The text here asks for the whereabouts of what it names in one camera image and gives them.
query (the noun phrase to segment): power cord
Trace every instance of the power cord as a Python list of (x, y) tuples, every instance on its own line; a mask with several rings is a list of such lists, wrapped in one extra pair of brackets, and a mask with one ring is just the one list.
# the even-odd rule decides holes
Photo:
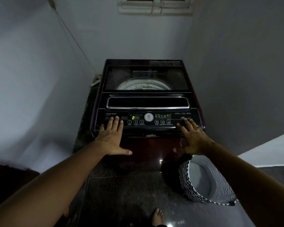
[(94, 79), (93, 83), (91, 84), (91, 87), (96, 85), (97, 83), (100, 82), (100, 76), (97, 74), (97, 71), (95, 70), (95, 68), (93, 67), (93, 65), (91, 64), (91, 62), (89, 61), (89, 59), (87, 58), (87, 56), (85, 55), (85, 53), (83, 52), (81, 46), (78, 44), (78, 42), (76, 41), (75, 37), (73, 36), (73, 34), (71, 33), (71, 31), (68, 29), (68, 27), (66, 26), (66, 24), (64, 23), (63, 19), (61, 18), (60, 14), (58, 13), (57, 9), (56, 9), (56, 3), (54, 2), (54, 0), (47, 0), (50, 7), (55, 11), (55, 13), (57, 14), (57, 16), (60, 18), (61, 22), (63, 23), (63, 25), (65, 26), (65, 28), (67, 29), (67, 31), (70, 33), (70, 35), (72, 36), (73, 40), (76, 42), (77, 46), (79, 47), (79, 49), (81, 50), (81, 52), (83, 53), (84, 57), (86, 58), (86, 60), (88, 61), (88, 63), (91, 65), (92, 69), (95, 71), (95, 75), (98, 77), (98, 79)]

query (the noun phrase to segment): white wall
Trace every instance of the white wall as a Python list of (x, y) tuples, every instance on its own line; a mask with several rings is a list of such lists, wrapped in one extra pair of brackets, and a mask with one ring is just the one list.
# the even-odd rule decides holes
[(0, 0), (0, 159), (43, 171), (70, 155), (93, 78), (76, 53), (46, 0)]
[(192, 16), (120, 15), (117, 0), (68, 1), (97, 72), (106, 59), (182, 58)]
[(239, 157), (255, 167), (284, 166), (284, 135), (240, 154)]
[(284, 134), (284, 0), (207, 0), (194, 20), (183, 60), (207, 134), (236, 154)]

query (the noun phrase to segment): whirlpool washing machine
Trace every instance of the whirlpool washing machine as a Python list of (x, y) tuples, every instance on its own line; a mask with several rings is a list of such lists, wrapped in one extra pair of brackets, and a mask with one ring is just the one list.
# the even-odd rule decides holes
[(124, 121), (120, 146), (132, 156), (114, 156), (124, 170), (157, 170), (180, 145), (176, 127), (193, 119), (205, 130), (202, 110), (181, 60), (106, 60), (90, 130), (94, 137), (110, 117)]

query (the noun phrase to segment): window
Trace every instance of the window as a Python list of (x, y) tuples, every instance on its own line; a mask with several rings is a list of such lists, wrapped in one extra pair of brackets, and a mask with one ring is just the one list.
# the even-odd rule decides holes
[(192, 14), (195, 0), (118, 0), (123, 14)]

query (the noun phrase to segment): washing machine lid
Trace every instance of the washing machine lid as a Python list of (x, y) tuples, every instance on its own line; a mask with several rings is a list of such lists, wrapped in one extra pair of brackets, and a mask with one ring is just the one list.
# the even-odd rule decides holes
[(108, 66), (104, 90), (188, 90), (180, 67)]

